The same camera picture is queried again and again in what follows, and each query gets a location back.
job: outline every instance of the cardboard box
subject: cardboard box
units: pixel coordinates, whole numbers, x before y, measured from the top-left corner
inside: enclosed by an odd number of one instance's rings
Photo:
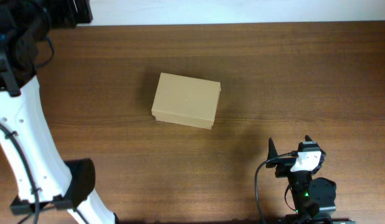
[[[212,129],[219,82],[162,73],[151,110],[157,121]]]

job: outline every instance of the white background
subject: white background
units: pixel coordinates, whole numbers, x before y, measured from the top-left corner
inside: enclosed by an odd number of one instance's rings
[[[385,0],[91,0],[92,25],[385,20]]]

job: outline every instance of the wood grain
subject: wood grain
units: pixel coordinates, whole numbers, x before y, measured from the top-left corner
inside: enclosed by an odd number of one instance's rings
[[[385,223],[385,22],[79,27],[51,32],[42,106],[64,160],[89,157],[124,221],[259,219],[254,172],[309,134],[337,183],[335,218]],[[41,45],[42,58],[47,46]],[[212,131],[156,122],[161,72],[221,82]],[[286,179],[259,174],[269,217],[291,213]],[[16,183],[0,149],[0,223]],[[67,213],[41,223],[75,223]]]

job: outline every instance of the wire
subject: wire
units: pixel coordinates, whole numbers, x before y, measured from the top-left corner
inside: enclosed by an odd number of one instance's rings
[[[284,193],[284,200],[285,200],[285,203],[288,205],[288,207],[291,208],[292,211],[295,211],[295,209],[293,209],[287,202],[287,193],[288,193],[288,190],[290,189],[291,185],[288,184],[287,186],[287,189],[285,189],[285,193]]]
[[[286,154],[282,154],[282,155],[279,155],[277,157],[274,157],[272,159],[268,159],[266,161],[264,161],[261,165],[258,166],[257,170],[256,170],[256,173],[255,173],[255,196],[256,196],[256,205],[257,205],[257,210],[259,211],[259,214],[260,214],[260,219],[262,220],[262,223],[263,224],[267,224],[266,223],[266,220],[265,220],[265,217],[263,215],[263,212],[262,212],[262,209],[260,208],[260,202],[259,202],[259,194],[258,194],[258,190],[257,190],[257,174],[259,173],[259,170],[260,168],[262,168],[262,166],[266,165],[267,163],[269,162],[272,162],[274,160],[277,160],[281,157],[285,157],[285,156],[291,156],[291,152],[289,153],[286,153]]]
[[[50,46],[50,49],[51,49],[51,56],[45,62],[43,62],[43,63],[41,63],[39,65],[36,65],[36,69],[37,70],[43,68],[44,66],[46,66],[54,58],[55,50],[54,50],[53,40],[49,36],[44,37],[43,40],[46,40],[47,43],[49,43],[49,46]]]
[[[29,168],[29,165],[26,161],[26,158],[25,158],[25,155],[21,149],[21,147],[19,146],[17,140],[14,138],[14,134],[16,134],[15,132],[11,133],[6,127],[4,127],[1,123],[0,123],[0,130],[6,135],[6,139],[10,139],[10,141],[12,142],[12,144],[14,145],[14,147],[16,148],[18,154],[19,154],[19,157],[21,158],[21,161],[22,163],[24,164],[24,167],[25,167],[25,171],[26,171],[26,174],[28,176],[28,179],[29,179],[29,183],[31,183],[31,187],[32,187],[32,194],[34,195],[35,197],[35,212],[34,212],[34,219],[33,219],[33,224],[37,224],[37,221],[39,219],[39,213],[40,213],[40,203],[39,203],[39,194],[37,193],[38,189],[36,188],[36,184],[33,180],[33,176],[32,176],[32,173],[31,173],[31,170]]]
[[[55,209],[55,207],[47,207],[47,208],[43,208],[40,212],[46,212],[46,211],[50,211],[50,210],[53,210]],[[17,224],[22,224],[24,223],[26,220],[28,220],[31,216],[32,216],[33,213],[30,213],[28,214],[27,216],[25,216],[25,218],[23,218],[22,220],[20,220],[19,222],[17,222]]]

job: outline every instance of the wooden table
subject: wooden table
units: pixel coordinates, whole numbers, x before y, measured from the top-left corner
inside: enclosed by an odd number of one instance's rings
[[[254,172],[269,137],[284,153],[309,134],[327,152],[315,177],[338,186],[333,217],[385,223],[385,22],[79,27],[51,36],[56,55],[38,78],[58,151],[93,159],[97,192],[121,220],[257,220]],[[221,82],[212,131],[154,120],[161,72]],[[292,213],[286,186],[273,169],[260,171],[267,217]],[[8,209],[16,194],[0,149],[0,223],[20,219]],[[66,212],[40,219],[75,223]]]

